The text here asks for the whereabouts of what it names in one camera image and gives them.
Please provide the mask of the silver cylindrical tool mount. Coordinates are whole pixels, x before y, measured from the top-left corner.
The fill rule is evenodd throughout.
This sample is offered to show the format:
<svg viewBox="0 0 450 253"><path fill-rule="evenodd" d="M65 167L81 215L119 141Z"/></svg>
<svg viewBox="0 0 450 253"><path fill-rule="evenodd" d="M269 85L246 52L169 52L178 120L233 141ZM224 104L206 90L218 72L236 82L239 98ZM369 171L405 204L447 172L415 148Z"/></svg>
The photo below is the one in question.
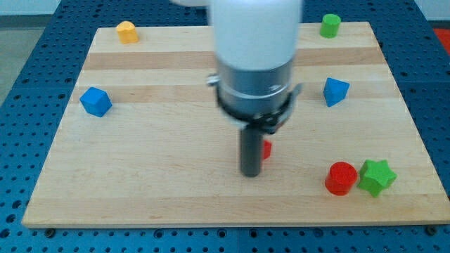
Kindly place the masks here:
<svg viewBox="0 0 450 253"><path fill-rule="evenodd" d="M290 118L300 84L292 87L293 60L268 70L243 70L217 61L217 73L207 77L217 105L241 129L276 133Z"/></svg>

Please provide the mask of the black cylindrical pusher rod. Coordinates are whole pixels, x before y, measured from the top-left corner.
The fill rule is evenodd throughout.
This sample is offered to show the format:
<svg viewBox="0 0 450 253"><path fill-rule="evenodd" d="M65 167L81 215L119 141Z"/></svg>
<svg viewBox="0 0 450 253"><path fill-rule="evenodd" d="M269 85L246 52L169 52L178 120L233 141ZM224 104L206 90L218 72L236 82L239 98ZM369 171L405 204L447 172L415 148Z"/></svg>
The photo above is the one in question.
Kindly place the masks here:
<svg viewBox="0 0 450 253"><path fill-rule="evenodd" d="M263 134L253 128L240 131L240 171L247 177L256 177L262 168Z"/></svg>

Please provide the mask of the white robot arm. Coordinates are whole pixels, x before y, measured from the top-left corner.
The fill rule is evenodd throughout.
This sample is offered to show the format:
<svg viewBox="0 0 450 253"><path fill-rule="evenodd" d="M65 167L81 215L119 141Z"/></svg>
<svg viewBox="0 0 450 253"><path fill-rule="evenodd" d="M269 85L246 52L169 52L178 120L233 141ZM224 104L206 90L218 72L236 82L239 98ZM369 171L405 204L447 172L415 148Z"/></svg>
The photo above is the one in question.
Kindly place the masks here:
<svg viewBox="0 0 450 253"><path fill-rule="evenodd" d="M241 173L257 176L264 135L285 124L302 88L291 85L302 1L172 1L207 10L217 63L207 83L215 88L221 111L240 128Z"/></svg>

